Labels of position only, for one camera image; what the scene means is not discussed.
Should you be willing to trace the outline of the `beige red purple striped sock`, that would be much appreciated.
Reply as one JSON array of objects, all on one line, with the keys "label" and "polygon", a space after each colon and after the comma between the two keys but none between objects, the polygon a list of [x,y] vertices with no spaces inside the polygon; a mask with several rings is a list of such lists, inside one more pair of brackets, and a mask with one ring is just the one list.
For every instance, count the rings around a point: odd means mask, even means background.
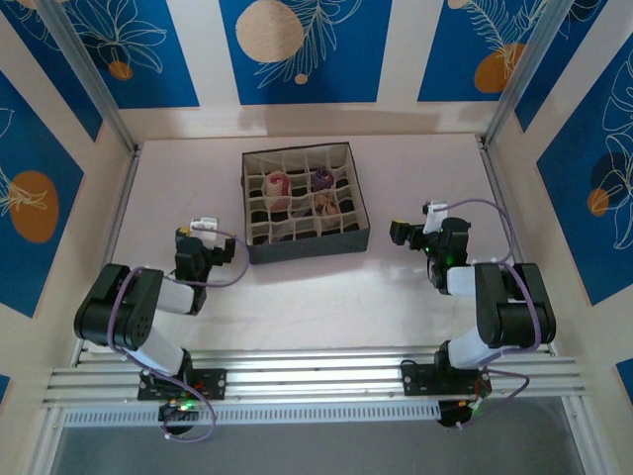
[{"label": "beige red purple striped sock", "polygon": [[266,175],[264,191],[267,197],[287,197],[290,189],[290,178],[284,171],[277,170]]}]

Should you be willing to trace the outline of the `aluminium corner post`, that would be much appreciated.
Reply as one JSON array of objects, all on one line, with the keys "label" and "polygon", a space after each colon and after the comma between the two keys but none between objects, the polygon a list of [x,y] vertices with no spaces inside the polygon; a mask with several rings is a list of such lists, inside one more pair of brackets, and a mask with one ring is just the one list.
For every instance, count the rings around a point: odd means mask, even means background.
[{"label": "aluminium corner post", "polygon": [[510,118],[528,130],[608,0],[542,0],[543,8],[482,137],[490,148]]},{"label": "aluminium corner post", "polygon": [[63,8],[56,0],[34,0],[50,35],[72,68],[100,116],[129,157],[136,156],[138,145],[125,124],[106,83],[82,43]]}]

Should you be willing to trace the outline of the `aluminium side rail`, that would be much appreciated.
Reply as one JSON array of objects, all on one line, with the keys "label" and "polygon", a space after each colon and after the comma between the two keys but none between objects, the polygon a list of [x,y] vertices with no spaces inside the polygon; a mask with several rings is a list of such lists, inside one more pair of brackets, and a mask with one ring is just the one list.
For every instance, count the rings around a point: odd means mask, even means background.
[{"label": "aluminium side rail", "polygon": [[485,290],[478,299],[486,305],[485,335],[492,338],[492,346],[509,352],[535,351],[553,341],[556,319],[538,265],[524,259],[490,153],[482,144],[479,149],[508,243],[507,255],[498,260],[499,270],[487,264],[476,273],[476,281],[482,282]]},{"label": "aluminium side rail", "polygon": [[136,172],[137,172],[141,154],[142,154],[142,145],[138,144],[135,149],[135,154],[132,157],[130,164],[128,166],[127,172],[125,174],[124,183],[122,185],[122,188],[118,196],[117,206],[115,209],[115,214],[114,214],[112,223],[109,227],[109,232],[107,234],[106,247],[103,254],[103,258],[100,263],[100,268],[105,266],[107,263],[110,263],[115,254],[117,242],[118,242],[121,228],[123,225],[123,220],[125,217],[125,213],[128,207],[129,200],[130,200],[130,195],[131,195],[134,181],[136,178]]}]

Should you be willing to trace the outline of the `aluminium front rail frame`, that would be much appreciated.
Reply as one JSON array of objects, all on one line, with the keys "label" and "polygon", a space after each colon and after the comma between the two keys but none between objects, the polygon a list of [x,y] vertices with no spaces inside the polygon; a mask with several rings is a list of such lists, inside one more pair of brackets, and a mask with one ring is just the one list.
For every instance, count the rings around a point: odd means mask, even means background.
[{"label": "aluminium front rail frame", "polygon": [[[285,404],[400,401],[404,398],[400,366],[411,360],[427,364],[430,346],[335,348],[316,350],[198,350],[197,368],[227,372],[228,404]],[[530,383],[525,397],[584,396],[586,384],[574,358],[549,348],[514,354],[494,362],[493,395],[500,398]],[[76,366],[53,369],[44,404],[89,407],[136,402],[138,369],[110,353],[82,350]]]}]

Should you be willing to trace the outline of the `black controller box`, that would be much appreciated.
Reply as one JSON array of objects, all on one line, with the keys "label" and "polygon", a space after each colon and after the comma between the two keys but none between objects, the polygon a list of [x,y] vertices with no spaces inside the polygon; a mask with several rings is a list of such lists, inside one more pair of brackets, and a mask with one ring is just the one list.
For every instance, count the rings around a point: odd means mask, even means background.
[{"label": "black controller box", "polygon": [[187,405],[173,406],[166,403],[158,409],[158,421],[169,436],[180,436],[190,431],[193,428],[192,422],[198,418],[198,413],[190,411]]},{"label": "black controller box", "polygon": [[473,401],[440,401],[438,423],[444,428],[467,428],[472,424],[474,406]]}]

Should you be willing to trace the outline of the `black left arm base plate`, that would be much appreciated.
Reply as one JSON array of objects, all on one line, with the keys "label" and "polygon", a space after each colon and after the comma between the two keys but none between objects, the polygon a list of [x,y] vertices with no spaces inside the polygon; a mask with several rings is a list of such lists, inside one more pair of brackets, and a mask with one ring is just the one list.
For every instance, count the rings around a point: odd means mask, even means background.
[{"label": "black left arm base plate", "polygon": [[[225,369],[193,369],[187,376],[187,384],[207,400],[223,400],[226,393]],[[193,399],[189,391],[153,375],[139,374],[137,390],[139,401],[167,401]]]}]

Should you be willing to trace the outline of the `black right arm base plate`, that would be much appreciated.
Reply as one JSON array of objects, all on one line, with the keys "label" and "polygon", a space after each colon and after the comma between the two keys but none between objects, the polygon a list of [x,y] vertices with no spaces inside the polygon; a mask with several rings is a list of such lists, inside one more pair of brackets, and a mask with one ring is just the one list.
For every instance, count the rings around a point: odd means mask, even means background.
[{"label": "black right arm base plate", "polygon": [[486,398],[493,389],[489,374],[478,370],[438,369],[433,364],[404,360],[401,375],[406,396]]}]

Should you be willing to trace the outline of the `grey sock organizer box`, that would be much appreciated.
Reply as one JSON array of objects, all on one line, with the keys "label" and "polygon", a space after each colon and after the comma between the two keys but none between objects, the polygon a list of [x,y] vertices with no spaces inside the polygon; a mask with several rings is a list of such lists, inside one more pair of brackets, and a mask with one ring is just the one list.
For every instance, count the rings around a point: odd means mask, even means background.
[{"label": "grey sock organizer box", "polygon": [[[335,184],[338,216],[315,213],[312,176],[329,168]],[[290,195],[265,195],[267,174],[281,170],[290,178]],[[364,252],[371,232],[356,163],[349,142],[254,150],[241,156],[245,238],[250,263]]]}]

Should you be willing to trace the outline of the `brown argyle sock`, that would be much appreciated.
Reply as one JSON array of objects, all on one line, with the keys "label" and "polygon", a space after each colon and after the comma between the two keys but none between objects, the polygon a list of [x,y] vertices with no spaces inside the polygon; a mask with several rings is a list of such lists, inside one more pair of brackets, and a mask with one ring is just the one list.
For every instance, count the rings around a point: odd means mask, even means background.
[{"label": "brown argyle sock", "polygon": [[314,194],[315,213],[322,218],[338,216],[340,214],[335,194],[329,191]]}]

